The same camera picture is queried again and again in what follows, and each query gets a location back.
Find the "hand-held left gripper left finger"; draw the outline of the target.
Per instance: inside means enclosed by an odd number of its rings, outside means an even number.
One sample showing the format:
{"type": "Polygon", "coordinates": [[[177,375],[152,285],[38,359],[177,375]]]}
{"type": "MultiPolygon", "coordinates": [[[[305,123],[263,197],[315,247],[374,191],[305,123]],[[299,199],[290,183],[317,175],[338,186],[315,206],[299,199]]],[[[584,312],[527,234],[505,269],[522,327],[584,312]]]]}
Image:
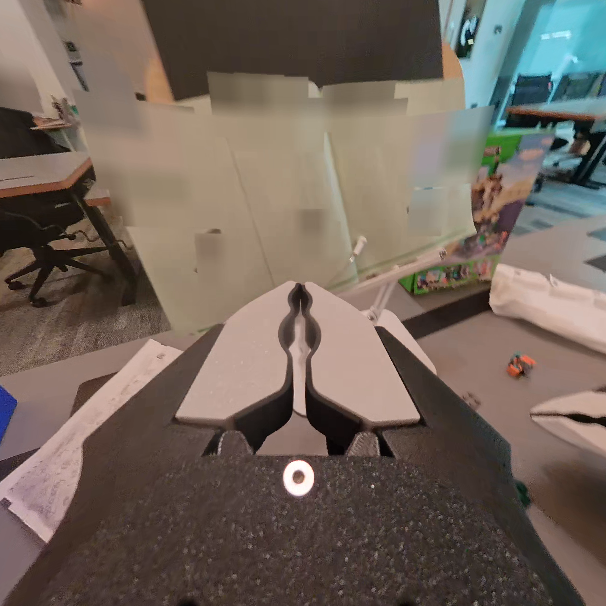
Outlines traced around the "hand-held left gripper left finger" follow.
{"type": "Polygon", "coordinates": [[[288,281],[249,302],[221,326],[175,418],[239,431],[254,451],[293,413],[294,321],[297,282],[288,281]]]}

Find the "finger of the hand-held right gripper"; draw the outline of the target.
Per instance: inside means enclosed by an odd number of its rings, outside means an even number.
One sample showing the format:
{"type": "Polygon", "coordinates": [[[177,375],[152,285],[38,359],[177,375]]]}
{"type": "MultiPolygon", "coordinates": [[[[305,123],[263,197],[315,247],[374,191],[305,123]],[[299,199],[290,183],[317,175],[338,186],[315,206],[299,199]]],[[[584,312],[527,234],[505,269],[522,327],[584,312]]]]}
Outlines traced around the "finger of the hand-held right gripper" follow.
{"type": "Polygon", "coordinates": [[[531,408],[530,416],[559,416],[569,419],[605,420],[605,386],[550,398],[531,408]]]}
{"type": "Polygon", "coordinates": [[[605,427],[564,416],[532,416],[531,420],[556,438],[597,456],[605,456],[605,427]]]}

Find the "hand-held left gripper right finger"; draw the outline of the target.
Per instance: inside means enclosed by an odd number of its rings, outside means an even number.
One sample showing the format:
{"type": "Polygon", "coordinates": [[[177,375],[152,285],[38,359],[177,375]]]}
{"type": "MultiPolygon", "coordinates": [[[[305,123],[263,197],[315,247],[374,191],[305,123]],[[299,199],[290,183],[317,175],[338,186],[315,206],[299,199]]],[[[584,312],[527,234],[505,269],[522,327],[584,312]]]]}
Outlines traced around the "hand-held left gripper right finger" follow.
{"type": "Polygon", "coordinates": [[[302,285],[306,416],[328,453],[345,453],[360,432],[415,426],[422,417],[375,325],[313,282],[302,285]]]}

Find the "grey brick baseplate build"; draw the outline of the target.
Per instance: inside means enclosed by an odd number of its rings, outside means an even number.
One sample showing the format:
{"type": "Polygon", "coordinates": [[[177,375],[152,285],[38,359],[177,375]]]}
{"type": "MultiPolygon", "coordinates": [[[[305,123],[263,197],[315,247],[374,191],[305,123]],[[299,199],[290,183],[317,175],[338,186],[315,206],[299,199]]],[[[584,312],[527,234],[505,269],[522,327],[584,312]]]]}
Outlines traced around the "grey brick baseplate build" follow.
{"type": "MultiPolygon", "coordinates": [[[[464,393],[461,396],[462,400],[474,411],[480,407],[481,402],[472,393],[464,393]]],[[[514,487],[518,496],[518,500],[524,509],[528,509],[532,503],[532,499],[526,485],[514,478],[514,487]]]]}

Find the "grey desk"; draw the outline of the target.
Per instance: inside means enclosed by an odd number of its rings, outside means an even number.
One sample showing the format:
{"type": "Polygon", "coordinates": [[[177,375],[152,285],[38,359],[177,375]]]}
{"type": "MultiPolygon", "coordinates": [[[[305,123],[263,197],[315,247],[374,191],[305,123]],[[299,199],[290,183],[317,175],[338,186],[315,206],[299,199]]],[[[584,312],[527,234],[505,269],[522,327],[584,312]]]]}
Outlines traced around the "grey desk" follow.
{"type": "MultiPolygon", "coordinates": [[[[605,215],[575,219],[509,240],[503,261],[605,292],[605,273],[585,264],[605,255],[588,236],[605,215]]],[[[86,381],[119,371],[147,338],[43,365],[1,383],[19,402],[1,445],[1,460],[33,450],[63,425],[86,381]]],[[[420,339],[437,374],[510,444],[512,468],[528,487],[528,515],[554,560],[587,605],[605,605],[605,459],[564,443],[530,419],[534,405],[605,385],[605,356],[532,324],[484,312],[420,339]],[[536,361],[526,381],[507,376],[515,352],[536,361]]],[[[298,416],[272,436],[263,453],[312,453],[319,436],[298,416]]],[[[1,603],[44,543],[1,508],[1,603]]]]}

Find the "wood-edged office desk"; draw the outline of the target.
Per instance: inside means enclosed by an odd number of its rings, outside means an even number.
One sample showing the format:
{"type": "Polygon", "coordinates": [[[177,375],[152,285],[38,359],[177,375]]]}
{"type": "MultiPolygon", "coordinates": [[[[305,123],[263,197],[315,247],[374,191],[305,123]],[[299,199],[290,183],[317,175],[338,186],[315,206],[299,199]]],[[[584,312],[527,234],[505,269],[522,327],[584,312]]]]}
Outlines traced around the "wood-edged office desk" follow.
{"type": "Polygon", "coordinates": [[[585,98],[544,104],[514,105],[505,109],[506,127],[535,128],[573,122],[576,130],[586,135],[590,144],[569,183],[599,190],[604,182],[593,180],[593,174],[605,156],[605,98],[585,98]]]}
{"type": "Polygon", "coordinates": [[[14,157],[1,160],[1,201],[19,196],[67,194],[77,202],[102,242],[104,252],[115,263],[125,281],[122,306],[136,301],[137,274],[121,242],[116,238],[98,207],[87,195],[93,186],[94,170],[91,159],[84,152],[65,152],[49,155],[14,157]]]}

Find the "white book stand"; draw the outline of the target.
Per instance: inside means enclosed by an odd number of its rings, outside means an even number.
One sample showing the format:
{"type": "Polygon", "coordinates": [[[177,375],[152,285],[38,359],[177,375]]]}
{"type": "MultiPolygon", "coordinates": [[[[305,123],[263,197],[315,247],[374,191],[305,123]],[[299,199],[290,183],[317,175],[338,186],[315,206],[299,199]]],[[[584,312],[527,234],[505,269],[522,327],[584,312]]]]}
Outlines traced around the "white book stand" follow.
{"type": "Polygon", "coordinates": [[[437,373],[435,365],[422,350],[410,329],[403,326],[397,315],[388,310],[387,306],[399,281],[411,277],[422,270],[439,265],[447,255],[443,247],[433,247],[414,258],[412,262],[396,264],[382,272],[373,272],[364,278],[359,277],[355,283],[333,284],[331,292],[349,303],[366,302],[367,306],[361,308],[362,313],[375,326],[388,330],[403,345],[434,374],[437,373]]]}

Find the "orange teal brick figure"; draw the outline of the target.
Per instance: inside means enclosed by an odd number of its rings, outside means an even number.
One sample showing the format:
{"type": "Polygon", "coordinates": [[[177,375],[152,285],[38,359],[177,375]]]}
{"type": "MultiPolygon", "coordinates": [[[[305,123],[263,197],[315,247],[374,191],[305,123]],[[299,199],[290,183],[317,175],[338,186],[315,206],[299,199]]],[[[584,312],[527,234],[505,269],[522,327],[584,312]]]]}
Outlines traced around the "orange teal brick figure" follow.
{"type": "Polygon", "coordinates": [[[516,352],[509,360],[506,372],[513,378],[527,377],[534,370],[535,366],[536,361],[533,358],[521,352],[516,352]]]}

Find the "crumpled white paper bag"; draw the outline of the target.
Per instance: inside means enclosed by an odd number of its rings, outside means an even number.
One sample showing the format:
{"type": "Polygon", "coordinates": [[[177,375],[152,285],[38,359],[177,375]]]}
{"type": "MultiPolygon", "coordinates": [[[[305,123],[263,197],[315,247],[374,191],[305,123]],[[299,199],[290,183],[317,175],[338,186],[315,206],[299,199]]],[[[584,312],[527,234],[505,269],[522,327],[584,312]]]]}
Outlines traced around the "crumpled white paper bag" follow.
{"type": "Polygon", "coordinates": [[[500,263],[491,280],[489,305],[498,316],[529,322],[605,354],[604,292],[500,263]]]}

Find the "large printed paper bag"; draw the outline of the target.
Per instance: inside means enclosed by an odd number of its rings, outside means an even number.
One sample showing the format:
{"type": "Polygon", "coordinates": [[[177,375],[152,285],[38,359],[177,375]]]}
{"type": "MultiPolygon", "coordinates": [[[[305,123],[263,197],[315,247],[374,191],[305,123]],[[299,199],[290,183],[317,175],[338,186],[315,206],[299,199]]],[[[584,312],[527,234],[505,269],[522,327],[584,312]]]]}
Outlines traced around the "large printed paper bag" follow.
{"type": "Polygon", "coordinates": [[[48,543],[78,487],[85,440],[181,353],[149,339],[37,452],[1,481],[1,502],[8,502],[8,511],[48,543]]]}

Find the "green toy set box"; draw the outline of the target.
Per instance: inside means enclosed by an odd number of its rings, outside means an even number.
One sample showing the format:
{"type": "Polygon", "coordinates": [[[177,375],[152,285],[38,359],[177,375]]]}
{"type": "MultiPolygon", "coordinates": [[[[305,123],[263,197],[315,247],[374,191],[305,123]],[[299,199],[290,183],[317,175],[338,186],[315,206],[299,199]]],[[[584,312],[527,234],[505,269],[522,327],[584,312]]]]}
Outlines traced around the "green toy set box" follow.
{"type": "Polygon", "coordinates": [[[490,132],[471,186],[476,232],[447,247],[441,264],[403,277],[402,288],[427,294],[490,282],[554,139],[554,127],[490,132]]]}

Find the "blue storage bin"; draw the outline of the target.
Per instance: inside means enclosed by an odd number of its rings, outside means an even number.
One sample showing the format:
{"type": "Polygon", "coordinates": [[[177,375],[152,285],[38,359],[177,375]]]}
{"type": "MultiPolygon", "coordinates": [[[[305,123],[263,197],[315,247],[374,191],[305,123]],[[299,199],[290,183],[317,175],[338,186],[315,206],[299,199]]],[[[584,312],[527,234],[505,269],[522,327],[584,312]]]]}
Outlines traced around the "blue storage bin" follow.
{"type": "Polygon", "coordinates": [[[0,397],[0,441],[2,442],[11,418],[18,405],[18,401],[2,385],[0,386],[0,397]]]}

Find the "black office chair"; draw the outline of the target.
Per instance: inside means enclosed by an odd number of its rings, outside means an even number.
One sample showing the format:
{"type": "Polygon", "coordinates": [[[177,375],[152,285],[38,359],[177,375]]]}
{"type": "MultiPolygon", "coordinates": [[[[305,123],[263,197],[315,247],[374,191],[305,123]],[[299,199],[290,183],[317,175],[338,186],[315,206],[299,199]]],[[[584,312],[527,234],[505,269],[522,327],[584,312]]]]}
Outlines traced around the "black office chair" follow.
{"type": "Polygon", "coordinates": [[[511,99],[512,106],[546,103],[551,95],[553,81],[551,73],[517,77],[511,99]]]}
{"type": "Polygon", "coordinates": [[[104,247],[56,249],[51,243],[59,240],[73,241],[76,233],[68,229],[81,222],[85,213],[67,194],[19,196],[1,201],[1,254],[26,248],[34,261],[5,279],[9,290],[25,288],[20,278],[37,271],[28,294],[29,303],[35,308],[47,307],[45,298],[38,295],[54,269],[65,273],[68,268],[80,269],[102,277],[112,277],[91,265],[77,261],[77,257],[104,252],[104,247]]]}

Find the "small wooden shelf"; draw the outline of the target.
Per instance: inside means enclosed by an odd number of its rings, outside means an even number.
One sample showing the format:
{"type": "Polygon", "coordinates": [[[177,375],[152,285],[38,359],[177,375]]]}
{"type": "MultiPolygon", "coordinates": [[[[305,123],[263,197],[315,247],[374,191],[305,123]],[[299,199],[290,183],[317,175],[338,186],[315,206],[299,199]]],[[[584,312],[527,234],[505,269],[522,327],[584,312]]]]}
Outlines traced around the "small wooden shelf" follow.
{"type": "Polygon", "coordinates": [[[77,108],[71,105],[66,97],[59,100],[52,96],[51,100],[55,114],[52,116],[32,115],[34,130],[51,131],[80,126],[77,108]]]}

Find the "dark panel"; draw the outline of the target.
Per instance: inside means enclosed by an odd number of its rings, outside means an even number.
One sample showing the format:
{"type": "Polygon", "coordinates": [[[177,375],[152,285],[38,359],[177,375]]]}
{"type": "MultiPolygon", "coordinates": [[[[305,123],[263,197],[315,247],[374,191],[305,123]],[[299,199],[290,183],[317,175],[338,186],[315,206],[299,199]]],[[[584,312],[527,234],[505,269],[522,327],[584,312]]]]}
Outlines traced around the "dark panel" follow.
{"type": "Polygon", "coordinates": [[[143,1],[177,101],[207,72],[347,82],[437,80],[437,1],[143,1]]]}

